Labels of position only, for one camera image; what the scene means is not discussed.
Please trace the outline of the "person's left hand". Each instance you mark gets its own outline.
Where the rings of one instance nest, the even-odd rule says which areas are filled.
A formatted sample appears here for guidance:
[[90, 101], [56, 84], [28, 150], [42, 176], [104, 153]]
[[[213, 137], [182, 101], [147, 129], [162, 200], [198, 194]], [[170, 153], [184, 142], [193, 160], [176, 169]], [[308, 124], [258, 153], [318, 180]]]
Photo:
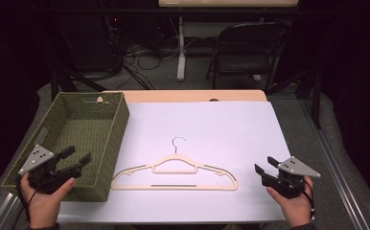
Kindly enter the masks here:
[[30, 214], [30, 230], [58, 230], [58, 214], [61, 201], [68, 195], [75, 185], [76, 179], [71, 177], [50, 195], [41, 194], [30, 186], [29, 174], [25, 173], [21, 179], [21, 190], [24, 199], [28, 202]]

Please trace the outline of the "person's right hand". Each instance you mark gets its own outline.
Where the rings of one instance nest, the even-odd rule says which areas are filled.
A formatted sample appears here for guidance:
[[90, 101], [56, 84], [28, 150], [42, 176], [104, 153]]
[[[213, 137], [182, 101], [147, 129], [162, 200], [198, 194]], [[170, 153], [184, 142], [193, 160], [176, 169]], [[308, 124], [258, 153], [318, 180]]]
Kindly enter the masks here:
[[276, 192], [273, 188], [267, 187], [268, 194], [280, 205], [283, 215], [289, 224], [289, 230], [316, 230], [312, 223], [312, 206], [306, 195], [312, 197], [312, 180], [304, 177], [307, 184], [305, 193], [298, 197], [287, 199]]

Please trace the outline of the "beige clothes hanger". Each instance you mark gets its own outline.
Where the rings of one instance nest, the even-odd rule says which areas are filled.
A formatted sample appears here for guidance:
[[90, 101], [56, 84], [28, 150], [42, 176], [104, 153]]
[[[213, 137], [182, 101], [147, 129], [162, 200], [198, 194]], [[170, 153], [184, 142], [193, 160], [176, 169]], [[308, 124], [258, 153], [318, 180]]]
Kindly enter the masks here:
[[[239, 187], [239, 183], [236, 177], [226, 169], [217, 168], [214, 166], [205, 165], [202, 163], [198, 163], [192, 160], [189, 156], [184, 154], [177, 153], [177, 146], [174, 143], [174, 139], [172, 139], [172, 144], [174, 146], [174, 153], [168, 154], [155, 163], [151, 163], [148, 165], [137, 166], [133, 168], [127, 168], [116, 173], [113, 176], [110, 188], [112, 190], [196, 190], [196, 191], [236, 191]], [[179, 170], [179, 169], [172, 169], [172, 170], [159, 170], [159, 167], [167, 162], [182, 162], [190, 167], [189, 170]], [[146, 184], [119, 184], [118, 180], [122, 176], [131, 176], [135, 173], [142, 172], [142, 171], [151, 171], [153, 174], [162, 174], [162, 175], [181, 175], [181, 178], [175, 182], [174, 184], [171, 183], [162, 183], [159, 181], [158, 183], [151, 184], [147, 182]], [[230, 181], [230, 185], [220, 185], [219, 183], [215, 182], [213, 184], [190, 184], [185, 183], [184, 176], [185, 175], [197, 175], [199, 172], [207, 171], [216, 174], [217, 176], [226, 176]]]

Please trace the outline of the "green woven basket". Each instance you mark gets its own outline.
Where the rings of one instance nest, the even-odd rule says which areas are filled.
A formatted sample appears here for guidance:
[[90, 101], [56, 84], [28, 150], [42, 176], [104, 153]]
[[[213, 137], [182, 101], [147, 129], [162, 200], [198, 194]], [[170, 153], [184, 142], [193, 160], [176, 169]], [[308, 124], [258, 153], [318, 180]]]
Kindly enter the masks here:
[[82, 169], [67, 201], [105, 202], [127, 127], [129, 110], [122, 93], [61, 92], [19, 153], [1, 187], [16, 193], [16, 174], [34, 146], [58, 153], [69, 146], [75, 152], [57, 163], [65, 169], [86, 154], [91, 162]]

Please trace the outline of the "black folding chair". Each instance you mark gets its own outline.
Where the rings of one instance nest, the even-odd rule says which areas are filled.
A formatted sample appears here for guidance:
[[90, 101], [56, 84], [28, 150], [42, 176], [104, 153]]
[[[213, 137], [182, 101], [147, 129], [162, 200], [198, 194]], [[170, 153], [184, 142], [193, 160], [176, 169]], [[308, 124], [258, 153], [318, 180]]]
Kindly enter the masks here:
[[272, 84], [279, 58], [289, 38], [284, 22], [240, 23], [225, 28], [213, 47], [206, 78], [212, 88], [218, 76], [266, 76], [265, 90]]

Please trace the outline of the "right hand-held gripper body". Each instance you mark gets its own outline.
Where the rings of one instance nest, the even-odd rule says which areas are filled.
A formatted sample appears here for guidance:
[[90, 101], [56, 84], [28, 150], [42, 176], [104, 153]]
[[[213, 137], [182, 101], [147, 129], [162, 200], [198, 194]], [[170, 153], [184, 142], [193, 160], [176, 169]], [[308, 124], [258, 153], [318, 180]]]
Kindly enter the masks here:
[[320, 177], [321, 174], [294, 156], [280, 162], [277, 176], [262, 177], [262, 185], [271, 187], [285, 198], [300, 196], [305, 190], [305, 176]]

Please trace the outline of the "white desk leg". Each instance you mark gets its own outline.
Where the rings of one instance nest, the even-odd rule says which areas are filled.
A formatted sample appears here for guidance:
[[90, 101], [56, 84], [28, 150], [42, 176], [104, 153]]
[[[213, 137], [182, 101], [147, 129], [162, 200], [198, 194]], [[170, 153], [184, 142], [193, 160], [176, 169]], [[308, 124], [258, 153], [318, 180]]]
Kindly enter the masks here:
[[185, 39], [183, 29], [183, 17], [180, 16], [178, 19], [178, 43], [179, 43], [179, 56], [177, 65], [177, 80], [185, 80], [185, 66], [186, 66], [186, 55], [185, 55]]

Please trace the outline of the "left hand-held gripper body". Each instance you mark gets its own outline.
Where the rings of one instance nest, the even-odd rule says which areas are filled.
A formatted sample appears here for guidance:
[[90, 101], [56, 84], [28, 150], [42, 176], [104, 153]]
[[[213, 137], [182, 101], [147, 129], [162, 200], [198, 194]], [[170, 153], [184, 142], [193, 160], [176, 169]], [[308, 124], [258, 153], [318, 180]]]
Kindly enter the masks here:
[[41, 145], [35, 145], [24, 164], [18, 170], [23, 176], [29, 174], [30, 186], [44, 194], [52, 194], [69, 178], [81, 177], [82, 168], [77, 163], [64, 169], [58, 169], [58, 153], [53, 153]]

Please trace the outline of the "black metal stand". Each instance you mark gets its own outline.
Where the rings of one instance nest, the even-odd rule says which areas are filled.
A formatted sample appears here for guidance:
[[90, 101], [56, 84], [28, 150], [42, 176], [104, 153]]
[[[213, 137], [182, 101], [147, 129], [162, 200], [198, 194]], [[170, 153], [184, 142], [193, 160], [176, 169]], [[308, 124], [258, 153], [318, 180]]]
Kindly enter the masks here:
[[321, 94], [321, 81], [322, 81], [322, 66], [314, 65], [310, 68], [304, 69], [291, 78], [281, 81], [280, 83], [270, 86], [265, 90], [267, 95], [272, 95], [281, 91], [287, 86], [298, 83], [294, 91], [297, 99], [307, 99], [312, 96], [311, 117], [312, 121], [318, 129], [321, 129], [320, 124], [320, 94]]
[[72, 55], [69, 52], [67, 39], [59, 29], [58, 23], [53, 18], [49, 19], [48, 23], [49, 27], [44, 41], [49, 56], [48, 62], [53, 69], [53, 75], [51, 76], [52, 100], [55, 99], [59, 91], [78, 92], [74, 81], [80, 81], [97, 92], [105, 91], [105, 87], [95, 83], [76, 70]]

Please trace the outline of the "white table mat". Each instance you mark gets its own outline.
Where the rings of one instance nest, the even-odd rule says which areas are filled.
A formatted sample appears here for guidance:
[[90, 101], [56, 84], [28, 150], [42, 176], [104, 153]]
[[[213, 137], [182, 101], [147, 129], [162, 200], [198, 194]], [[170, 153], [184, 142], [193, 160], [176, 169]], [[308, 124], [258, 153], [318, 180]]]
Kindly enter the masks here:
[[[247, 223], [282, 219], [266, 193], [254, 165], [266, 172], [272, 156], [289, 158], [289, 150], [270, 103], [133, 103], [116, 169], [155, 163], [177, 153], [209, 166], [226, 169], [237, 179], [236, 191], [113, 190], [101, 203], [65, 202], [59, 221], [118, 224]], [[182, 162], [167, 162], [159, 170], [189, 170]], [[122, 176], [119, 184], [174, 184], [181, 175], [151, 171]], [[226, 176], [202, 171], [185, 175], [185, 183], [230, 185]]]

